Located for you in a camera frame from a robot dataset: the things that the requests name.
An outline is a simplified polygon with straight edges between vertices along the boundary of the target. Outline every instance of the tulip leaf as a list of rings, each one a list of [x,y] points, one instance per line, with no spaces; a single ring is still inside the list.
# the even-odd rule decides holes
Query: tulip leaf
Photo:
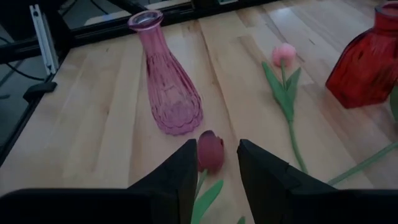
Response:
[[[203,214],[205,214],[207,208],[217,198],[221,189],[223,188],[224,181],[219,180],[210,189],[208,189],[198,200],[193,204],[192,220],[191,224],[199,224]]]
[[[395,121],[398,122],[398,86],[395,86],[390,94],[390,107]]]
[[[298,68],[286,81],[287,96],[293,103],[296,99],[297,85],[299,84],[301,68]]]
[[[269,86],[272,89],[272,93],[274,94],[274,98],[282,108],[282,111],[284,112],[286,119],[288,121],[292,121],[294,115],[293,101],[287,96],[287,92],[284,90],[284,87],[280,84],[278,79],[276,79],[274,73],[265,62],[262,62],[262,67],[266,72],[266,77]]]
[[[246,222],[245,217],[241,217],[241,218],[239,219],[239,221],[238,221],[238,224],[245,224],[245,222]]]

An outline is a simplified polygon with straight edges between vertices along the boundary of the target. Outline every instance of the vase rim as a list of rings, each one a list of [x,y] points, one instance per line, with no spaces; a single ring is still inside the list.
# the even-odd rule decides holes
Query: vase rim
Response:
[[[383,14],[385,16],[391,16],[391,17],[398,17],[398,1],[389,1],[389,2],[384,2],[375,8],[376,13]],[[385,9],[397,9],[396,14],[391,14],[385,11]]]
[[[146,10],[130,17],[127,24],[130,29],[141,31],[159,25],[162,20],[163,14],[159,10]]]

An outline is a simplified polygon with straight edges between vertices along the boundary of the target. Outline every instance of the black metal frame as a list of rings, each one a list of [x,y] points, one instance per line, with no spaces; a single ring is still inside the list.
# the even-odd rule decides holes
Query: black metal frame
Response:
[[[130,13],[145,10],[145,7],[139,4],[133,4],[129,0],[108,1]],[[273,1],[276,0],[238,0],[227,4],[219,4],[216,0],[192,0],[191,2],[160,9],[164,14],[162,26],[234,11],[245,7],[257,6]],[[48,2],[51,1],[25,0],[24,4],[25,7],[31,4],[39,4],[43,13],[47,16],[60,63],[62,63],[71,48],[134,33],[134,31],[129,29],[126,25],[129,19],[128,16],[70,30],[61,15],[57,12],[55,6],[48,4]],[[36,38],[18,41],[0,46],[0,64],[35,57],[40,54],[40,47]],[[49,77],[47,82],[50,82],[52,78],[53,75]],[[14,145],[36,106],[39,104],[41,97],[42,96],[29,103],[23,117],[20,122],[18,122],[16,130],[3,146],[3,149],[0,148],[0,166],[4,162],[11,147]]]

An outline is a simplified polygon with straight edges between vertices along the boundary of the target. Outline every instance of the wooden tabletop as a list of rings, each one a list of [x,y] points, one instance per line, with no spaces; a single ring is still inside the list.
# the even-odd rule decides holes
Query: wooden tabletop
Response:
[[[171,51],[200,93],[204,120],[190,134],[164,135],[150,113],[137,35],[72,49],[0,168],[0,193],[26,187],[128,187],[187,139],[212,129],[224,139],[224,188],[203,223],[252,223],[238,167],[250,139],[297,166],[289,130],[261,61],[282,42],[303,68],[295,102],[298,146],[309,174],[328,181],[397,140],[386,103],[344,109],[325,81],[344,47],[373,25],[373,0],[290,0],[164,27]],[[338,184],[397,188],[398,152]]]

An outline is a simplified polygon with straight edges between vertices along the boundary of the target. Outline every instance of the pink glass vase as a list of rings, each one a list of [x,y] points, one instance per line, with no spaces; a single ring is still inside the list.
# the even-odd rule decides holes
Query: pink glass vase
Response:
[[[193,131],[202,121],[199,94],[191,79],[167,47],[160,11],[144,11],[128,21],[136,31],[146,54],[147,85],[152,115],[166,134]]]

